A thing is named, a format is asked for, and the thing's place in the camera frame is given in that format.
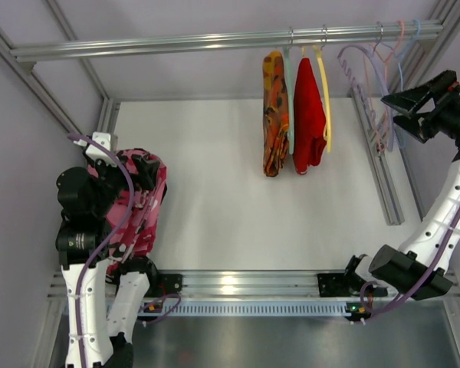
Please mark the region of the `pink black patterned trousers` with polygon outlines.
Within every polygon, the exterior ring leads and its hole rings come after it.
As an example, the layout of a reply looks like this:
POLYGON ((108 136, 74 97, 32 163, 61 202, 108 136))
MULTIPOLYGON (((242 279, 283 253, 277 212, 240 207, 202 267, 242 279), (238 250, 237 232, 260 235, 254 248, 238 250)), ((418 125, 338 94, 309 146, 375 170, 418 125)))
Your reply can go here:
POLYGON ((167 191, 167 167, 157 155, 144 149, 123 149, 117 151, 116 156, 125 165, 133 181, 134 200, 129 219, 110 240, 110 265, 107 268, 107 279, 110 281, 117 277, 123 263, 135 257, 150 255, 156 240, 159 212, 167 191), (132 161, 133 155, 148 156, 160 161, 154 190, 143 190, 136 184, 134 175, 137 170, 132 161))

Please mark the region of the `lilac plastic hanger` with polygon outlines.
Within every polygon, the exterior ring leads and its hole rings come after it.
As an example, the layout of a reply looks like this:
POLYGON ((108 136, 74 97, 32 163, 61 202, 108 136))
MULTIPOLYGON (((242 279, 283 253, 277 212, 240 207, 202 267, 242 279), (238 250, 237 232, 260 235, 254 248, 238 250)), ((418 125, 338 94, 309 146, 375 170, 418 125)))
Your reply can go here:
POLYGON ((337 55, 337 60, 350 86, 362 98, 363 109, 373 123, 375 148, 380 153, 384 153, 393 150, 395 132, 391 110, 388 107, 384 107, 383 112, 378 115, 377 110, 373 106, 373 87, 376 87, 381 97, 385 97, 389 92, 386 86, 386 78, 388 77, 387 62, 389 58, 382 59, 377 53, 377 46, 383 41, 384 27, 382 23, 378 23, 377 27, 379 30, 373 45, 348 44, 343 46, 337 55), (356 77, 353 69, 347 63, 347 59, 343 56, 345 51, 349 50, 359 51, 362 54, 363 78, 361 80, 356 77))

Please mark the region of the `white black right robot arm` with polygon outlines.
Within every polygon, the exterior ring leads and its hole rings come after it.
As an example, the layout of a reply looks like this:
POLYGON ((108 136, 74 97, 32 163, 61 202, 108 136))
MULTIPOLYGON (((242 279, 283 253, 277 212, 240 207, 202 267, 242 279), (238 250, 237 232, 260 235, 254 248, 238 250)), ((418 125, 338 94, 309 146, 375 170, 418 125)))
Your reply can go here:
POLYGON ((460 83, 445 70, 424 84, 383 97, 394 109, 394 123, 420 143, 443 133, 454 141, 444 186, 419 227, 398 247, 384 245, 374 257, 353 256, 344 275, 351 290, 396 289, 416 301, 445 295, 452 282, 445 276, 460 240, 460 83))

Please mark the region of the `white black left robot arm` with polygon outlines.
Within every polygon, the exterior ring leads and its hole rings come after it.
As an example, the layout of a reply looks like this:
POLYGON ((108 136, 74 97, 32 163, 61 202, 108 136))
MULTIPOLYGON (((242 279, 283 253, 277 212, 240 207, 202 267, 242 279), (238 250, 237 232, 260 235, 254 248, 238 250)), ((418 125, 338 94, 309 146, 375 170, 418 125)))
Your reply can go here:
POLYGON ((167 168, 144 149, 117 152, 57 178, 56 238, 67 288, 68 367, 131 367, 142 299, 159 283, 150 259, 167 168))

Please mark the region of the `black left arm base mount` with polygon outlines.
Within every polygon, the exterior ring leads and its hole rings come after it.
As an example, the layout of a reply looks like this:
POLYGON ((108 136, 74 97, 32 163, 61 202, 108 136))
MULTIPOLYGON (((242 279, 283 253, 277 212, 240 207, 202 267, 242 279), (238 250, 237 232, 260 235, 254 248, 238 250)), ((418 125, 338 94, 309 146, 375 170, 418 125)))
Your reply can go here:
POLYGON ((183 275, 180 273, 161 272, 153 289, 154 297, 178 294, 183 288, 183 275))

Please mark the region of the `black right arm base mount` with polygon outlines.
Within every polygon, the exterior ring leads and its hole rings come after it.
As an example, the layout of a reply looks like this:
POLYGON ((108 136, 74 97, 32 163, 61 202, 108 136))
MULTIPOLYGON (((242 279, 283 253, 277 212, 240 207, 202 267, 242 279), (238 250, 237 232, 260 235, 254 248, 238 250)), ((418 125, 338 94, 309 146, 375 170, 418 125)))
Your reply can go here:
POLYGON ((317 275, 321 297, 359 297, 360 289, 366 283, 356 274, 319 273, 317 275))

